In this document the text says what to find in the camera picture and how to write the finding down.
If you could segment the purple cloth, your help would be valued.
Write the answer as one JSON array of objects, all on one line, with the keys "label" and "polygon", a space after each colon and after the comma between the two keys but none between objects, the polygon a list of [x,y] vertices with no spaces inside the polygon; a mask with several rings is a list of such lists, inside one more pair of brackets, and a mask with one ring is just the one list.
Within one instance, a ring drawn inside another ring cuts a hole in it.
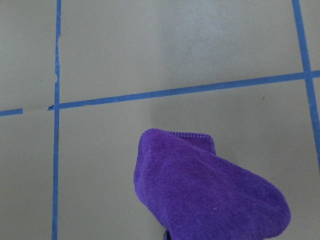
[{"label": "purple cloth", "polygon": [[146,130],[133,183],[166,240],[265,240],[291,221],[281,191],[217,156],[207,134]]}]

